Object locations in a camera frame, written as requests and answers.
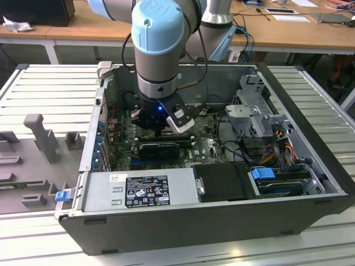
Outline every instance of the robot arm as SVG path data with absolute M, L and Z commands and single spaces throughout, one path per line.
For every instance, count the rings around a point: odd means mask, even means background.
M 132 24 L 131 37 L 141 109 L 132 122 L 159 132 L 167 123 L 178 133 L 194 125 L 182 98 L 176 93 L 181 51 L 221 60 L 234 35 L 232 0 L 89 0 L 104 17 Z

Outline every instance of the black plastic cover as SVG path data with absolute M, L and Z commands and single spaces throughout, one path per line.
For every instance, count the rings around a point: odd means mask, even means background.
M 175 143 L 142 144 L 139 146 L 139 158 L 145 161 L 176 160 L 180 155 L 180 145 Z
M 201 179 L 205 194 L 201 202 L 240 201 L 255 198 L 248 177 L 248 167 L 244 163 L 213 163 L 194 165 L 196 179 Z

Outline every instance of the blue release clip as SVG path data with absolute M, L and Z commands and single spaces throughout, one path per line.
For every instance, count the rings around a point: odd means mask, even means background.
M 271 168 L 255 168 L 251 171 L 254 179 L 275 178 L 275 174 Z
M 60 202 L 60 201 L 70 201 L 70 191 L 58 191 L 57 194 L 55 194 L 55 201 Z

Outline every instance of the power supply label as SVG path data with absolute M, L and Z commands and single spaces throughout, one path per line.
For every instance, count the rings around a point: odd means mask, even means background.
M 170 205 L 168 177 L 126 178 L 125 205 L 127 208 Z

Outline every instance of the white cloth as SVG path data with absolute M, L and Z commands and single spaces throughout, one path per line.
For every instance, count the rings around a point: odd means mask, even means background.
M 31 27 L 31 25 L 27 22 L 14 22 L 14 21 L 10 21 L 9 19 L 7 19 L 5 16 L 4 18 L 4 23 L 2 23 L 2 25 L 7 29 L 10 30 L 11 32 L 22 32 L 25 30 L 31 30 L 33 29 Z

